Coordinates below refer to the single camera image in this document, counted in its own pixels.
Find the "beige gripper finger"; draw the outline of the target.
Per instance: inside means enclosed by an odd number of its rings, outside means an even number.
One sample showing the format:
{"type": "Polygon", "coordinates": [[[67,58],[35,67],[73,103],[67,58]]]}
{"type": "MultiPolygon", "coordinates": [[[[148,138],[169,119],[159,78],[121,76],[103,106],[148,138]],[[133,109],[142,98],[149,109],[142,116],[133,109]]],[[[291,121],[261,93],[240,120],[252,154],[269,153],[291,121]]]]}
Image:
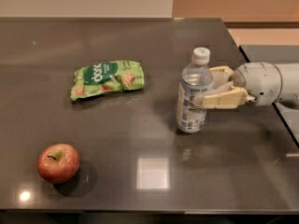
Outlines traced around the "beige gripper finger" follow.
{"type": "Polygon", "coordinates": [[[217,66],[210,69],[214,79],[213,88],[217,89],[231,80],[234,71],[229,66],[217,66]]]}
{"type": "Polygon", "coordinates": [[[216,90],[204,91],[194,96],[194,106],[204,109],[234,109],[244,105],[248,98],[244,88],[233,81],[220,85],[216,90]]]}

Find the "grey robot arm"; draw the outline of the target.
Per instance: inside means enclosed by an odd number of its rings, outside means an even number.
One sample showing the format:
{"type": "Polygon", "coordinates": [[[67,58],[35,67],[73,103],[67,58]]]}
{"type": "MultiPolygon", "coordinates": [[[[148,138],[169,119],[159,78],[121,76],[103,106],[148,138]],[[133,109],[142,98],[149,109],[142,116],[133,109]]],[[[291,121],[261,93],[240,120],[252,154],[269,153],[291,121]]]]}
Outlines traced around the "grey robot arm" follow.
{"type": "Polygon", "coordinates": [[[244,63],[210,69],[214,88],[196,94],[192,104],[205,109],[234,109],[240,105],[267,106],[280,103],[297,107],[299,64],[244,63]]]}

